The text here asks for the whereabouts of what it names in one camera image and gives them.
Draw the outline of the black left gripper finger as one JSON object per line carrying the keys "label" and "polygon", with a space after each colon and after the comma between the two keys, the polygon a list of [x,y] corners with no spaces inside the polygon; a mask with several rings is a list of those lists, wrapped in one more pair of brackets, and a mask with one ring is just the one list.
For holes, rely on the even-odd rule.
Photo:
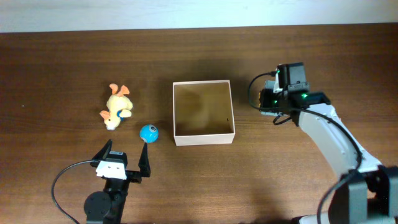
{"label": "black left gripper finger", "polygon": [[142,177],[150,177],[151,169],[148,156],[148,145],[146,142],[143,145],[138,166],[140,168],[140,174]]}
{"label": "black left gripper finger", "polygon": [[106,144],[100,149],[95,156],[92,158],[92,161],[90,162],[90,166],[92,167],[98,167],[99,163],[101,161],[105,161],[109,152],[111,151],[113,141],[109,139]]}

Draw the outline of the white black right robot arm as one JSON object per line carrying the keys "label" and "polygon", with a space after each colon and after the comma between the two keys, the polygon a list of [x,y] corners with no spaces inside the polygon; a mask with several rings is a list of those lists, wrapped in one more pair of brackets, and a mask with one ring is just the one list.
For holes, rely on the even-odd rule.
{"label": "white black right robot arm", "polygon": [[368,153],[338,117],[326,94],[311,92],[302,63],[280,64],[259,93],[259,111],[287,116],[316,144],[338,181],[317,212],[292,223],[397,223],[397,167]]}

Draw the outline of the pink cardboard box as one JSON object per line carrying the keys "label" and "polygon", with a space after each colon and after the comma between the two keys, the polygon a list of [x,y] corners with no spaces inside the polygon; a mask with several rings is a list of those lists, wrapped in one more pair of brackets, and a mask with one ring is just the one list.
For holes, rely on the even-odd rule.
{"label": "pink cardboard box", "polygon": [[173,83],[176,146],[231,144],[236,134],[229,80]]}

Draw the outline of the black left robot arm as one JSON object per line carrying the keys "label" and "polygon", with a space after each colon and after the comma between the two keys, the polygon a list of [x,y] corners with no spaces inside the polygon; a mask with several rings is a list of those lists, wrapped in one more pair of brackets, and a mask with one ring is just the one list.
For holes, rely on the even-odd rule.
{"label": "black left robot arm", "polygon": [[127,154],[112,150],[112,140],[93,157],[90,166],[105,180],[104,189],[90,194],[84,203],[87,223],[120,223],[129,185],[140,184],[151,175],[147,143],[144,143],[138,171],[127,170]]}

